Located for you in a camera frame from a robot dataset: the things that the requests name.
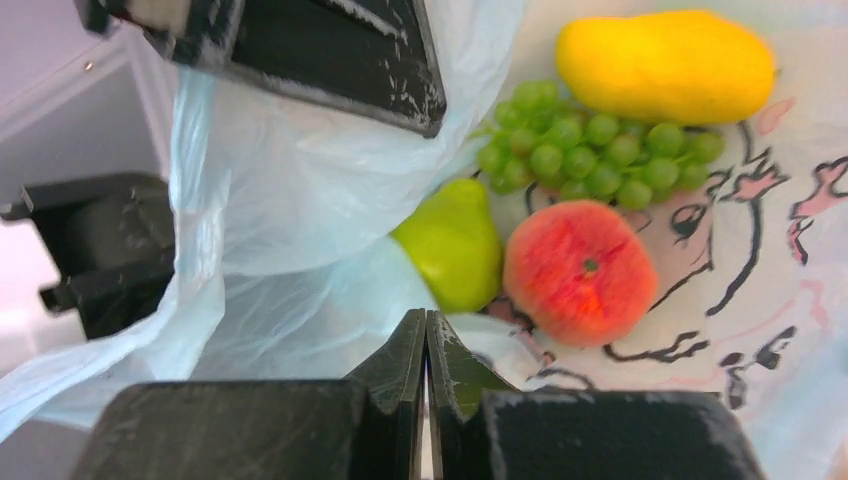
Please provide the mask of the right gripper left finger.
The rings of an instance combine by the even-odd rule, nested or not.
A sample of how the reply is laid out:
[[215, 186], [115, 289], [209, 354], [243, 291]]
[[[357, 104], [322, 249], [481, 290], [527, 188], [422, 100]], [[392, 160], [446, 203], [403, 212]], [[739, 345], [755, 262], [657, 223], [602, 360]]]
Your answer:
[[425, 367], [426, 311], [413, 309], [346, 376], [368, 391], [354, 441], [353, 479], [420, 477]]

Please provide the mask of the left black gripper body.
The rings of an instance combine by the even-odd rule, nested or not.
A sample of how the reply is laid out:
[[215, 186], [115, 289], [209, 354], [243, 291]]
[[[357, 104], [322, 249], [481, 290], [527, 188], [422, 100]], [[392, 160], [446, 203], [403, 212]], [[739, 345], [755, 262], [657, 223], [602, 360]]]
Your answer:
[[34, 223], [59, 273], [40, 288], [41, 303], [50, 314], [78, 313], [87, 340], [152, 314], [174, 273], [168, 185], [151, 174], [27, 185], [2, 206], [1, 219]]

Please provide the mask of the light blue plastic bag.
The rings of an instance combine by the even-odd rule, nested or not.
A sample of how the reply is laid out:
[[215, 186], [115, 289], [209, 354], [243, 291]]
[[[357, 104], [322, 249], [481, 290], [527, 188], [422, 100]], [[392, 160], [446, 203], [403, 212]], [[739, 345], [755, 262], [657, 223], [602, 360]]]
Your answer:
[[[90, 428], [145, 380], [339, 377], [431, 294], [388, 234], [471, 172], [470, 132], [505, 91], [554, 72], [569, 20], [676, 1], [431, 1], [449, 109], [437, 139], [184, 73], [170, 200], [176, 277], [127, 332], [63, 346], [1, 380], [1, 434]], [[660, 301], [608, 348], [521, 337], [509, 308], [459, 314], [460, 339], [525, 389], [717, 393], [772, 479], [847, 474], [847, 5], [707, 1], [763, 34], [778, 83], [724, 131], [706, 189], [635, 222]]]

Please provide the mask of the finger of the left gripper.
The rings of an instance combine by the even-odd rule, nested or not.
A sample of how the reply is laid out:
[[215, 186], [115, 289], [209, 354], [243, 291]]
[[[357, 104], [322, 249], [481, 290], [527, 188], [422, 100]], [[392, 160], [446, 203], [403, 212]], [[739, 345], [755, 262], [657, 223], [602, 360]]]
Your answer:
[[447, 109], [421, 1], [99, 1], [83, 28], [140, 28], [164, 59], [337, 111], [438, 135]]

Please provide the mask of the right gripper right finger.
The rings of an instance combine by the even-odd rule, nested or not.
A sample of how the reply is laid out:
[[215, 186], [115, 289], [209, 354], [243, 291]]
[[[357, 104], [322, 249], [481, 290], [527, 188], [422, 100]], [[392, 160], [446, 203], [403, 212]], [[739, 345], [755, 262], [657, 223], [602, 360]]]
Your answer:
[[428, 408], [437, 479], [522, 479], [524, 395], [477, 360], [444, 315], [426, 315]]

